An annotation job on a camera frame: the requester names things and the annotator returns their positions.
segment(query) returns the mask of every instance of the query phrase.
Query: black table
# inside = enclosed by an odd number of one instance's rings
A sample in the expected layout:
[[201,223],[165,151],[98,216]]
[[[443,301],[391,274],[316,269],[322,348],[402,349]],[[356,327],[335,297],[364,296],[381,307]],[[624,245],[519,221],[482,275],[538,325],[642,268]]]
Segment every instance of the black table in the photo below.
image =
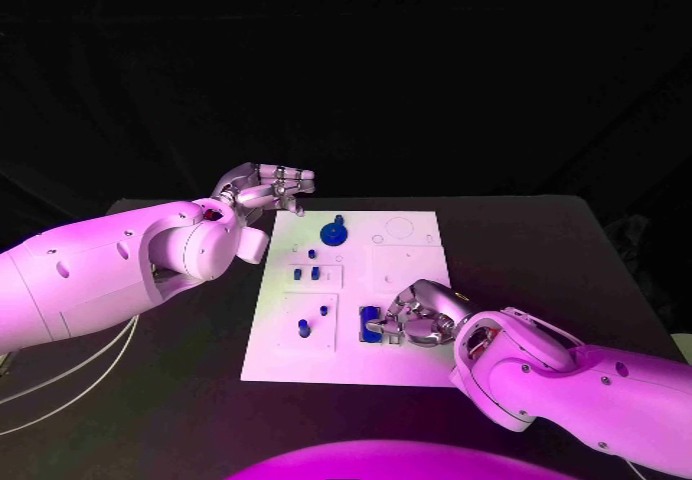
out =
[[[156,203],[121,200],[110,213]],[[489,308],[529,311],[587,343],[682,360],[578,198],[313,198],[304,206],[436,211],[457,290]],[[267,213],[254,226],[271,232],[273,221]],[[3,477],[216,480],[302,447],[387,437],[472,447],[580,478],[636,478],[622,459],[547,420],[524,433],[505,430],[456,389],[241,382],[263,271],[237,260],[222,278],[142,316],[129,351],[94,391],[0,437]],[[120,329],[22,351],[0,397],[80,363]],[[0,429],[71,399],[117,351],[3,405]]]

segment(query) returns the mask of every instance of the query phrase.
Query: pink-lit robot arm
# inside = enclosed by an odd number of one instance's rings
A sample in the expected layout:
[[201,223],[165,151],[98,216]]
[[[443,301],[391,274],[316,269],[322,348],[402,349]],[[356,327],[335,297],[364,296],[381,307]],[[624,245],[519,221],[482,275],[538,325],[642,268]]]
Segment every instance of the pink-lit robot arm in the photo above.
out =
[[548,418],[596,450],[692,478],[689,365],[584,345],[515,308],[480,311],[427,280],[400,294],[368,329],[426,347],[454,342],[451,382],[505,428],[521,432],[537,417]]
[[85,335],[127,320],[227,271],[260,263],[264,208],[302,209],[307,170],[245,163],[211,198],[65,225],[0,254],[0,353]]

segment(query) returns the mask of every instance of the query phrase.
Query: blue knob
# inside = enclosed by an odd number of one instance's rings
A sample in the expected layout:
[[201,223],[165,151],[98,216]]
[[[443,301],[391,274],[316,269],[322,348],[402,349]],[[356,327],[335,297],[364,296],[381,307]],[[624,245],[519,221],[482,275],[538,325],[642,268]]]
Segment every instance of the blue knob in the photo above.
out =
[[299,335],[303,338],[307,338],[310,336],[310,326],[307,325],[307,320],[299,321]]
[[338,215],[335,217],[335,222],[327,223],[322,227],[322,231],[320,231],[322,243],[325,243],[325,245],[329,245],[330,247],[338,247],[346,241],[348,236],[349,236],[349,231],[343,226],[343,217]]

